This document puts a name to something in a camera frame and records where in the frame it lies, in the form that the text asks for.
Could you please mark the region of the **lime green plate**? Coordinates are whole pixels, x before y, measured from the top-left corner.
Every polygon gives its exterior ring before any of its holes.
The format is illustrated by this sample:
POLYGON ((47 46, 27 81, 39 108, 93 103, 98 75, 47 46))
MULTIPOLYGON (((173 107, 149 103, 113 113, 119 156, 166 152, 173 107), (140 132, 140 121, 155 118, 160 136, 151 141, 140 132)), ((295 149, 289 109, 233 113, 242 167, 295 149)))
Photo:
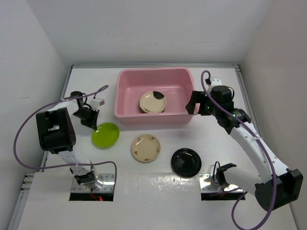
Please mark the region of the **lime green plate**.
POLYGON ((92 143, 99 149, 112 147, 119 138, 119 128, 114 123, 102 123, 92 133, 92 143))

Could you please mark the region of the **cream plate black brushstroke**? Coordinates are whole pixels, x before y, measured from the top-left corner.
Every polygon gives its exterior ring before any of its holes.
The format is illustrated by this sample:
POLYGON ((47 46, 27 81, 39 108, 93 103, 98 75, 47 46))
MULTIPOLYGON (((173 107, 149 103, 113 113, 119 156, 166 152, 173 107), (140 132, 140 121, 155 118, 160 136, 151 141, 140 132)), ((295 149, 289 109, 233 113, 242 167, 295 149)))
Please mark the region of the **cream plate black brushstroke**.
POLYGON ((164 94, 158 91, 146 92, 139 100, 139 108, 145 113, 162 113, 166 108, 167 100, 164 94))

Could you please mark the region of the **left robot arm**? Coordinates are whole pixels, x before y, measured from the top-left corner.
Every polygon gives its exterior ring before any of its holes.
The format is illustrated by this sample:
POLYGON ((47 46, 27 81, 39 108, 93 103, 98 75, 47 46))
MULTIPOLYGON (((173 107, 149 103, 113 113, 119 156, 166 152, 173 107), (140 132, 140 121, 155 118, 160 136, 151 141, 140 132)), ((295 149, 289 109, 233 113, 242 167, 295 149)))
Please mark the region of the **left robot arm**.
POLYGON ((84 93, 73 91, 70 99, 63 101, 53 108, 37 113, 36 125, 40 146, 43 150, 59 156, 70 167, 78 185, 90 190, 98 190, 102 186, 99 174, 91 161, 82 157, 73 149, 76 144, 76 134, 71 116, 80 119, 83 126, 97 130, 99 110, 86 103, 84 93))

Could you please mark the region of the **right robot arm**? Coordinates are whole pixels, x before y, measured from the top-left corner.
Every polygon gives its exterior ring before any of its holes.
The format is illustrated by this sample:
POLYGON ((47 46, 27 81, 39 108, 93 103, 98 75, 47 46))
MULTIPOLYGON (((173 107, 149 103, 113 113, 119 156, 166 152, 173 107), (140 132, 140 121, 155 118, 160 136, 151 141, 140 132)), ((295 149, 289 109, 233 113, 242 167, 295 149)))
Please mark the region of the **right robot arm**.
POLYGON ((198 114, 212 115, 219 126, 225 129, 248 155, 259 175, 253 176, 228 163, 217 168, 212 181, 218 187, 235 184, 255 196, 264 210, 269 210, 272 197, 275 197, 273 209, 282 207, 298 199, 303 182, 303 175, 298 170, 291 170, 270 150, 263 139, 256 133, 247 113, 234 107, 232 92, 229 87, 216 85, 210 95, 193 91, 186 105, 188 114, 193 114, 199 104, 198 114))

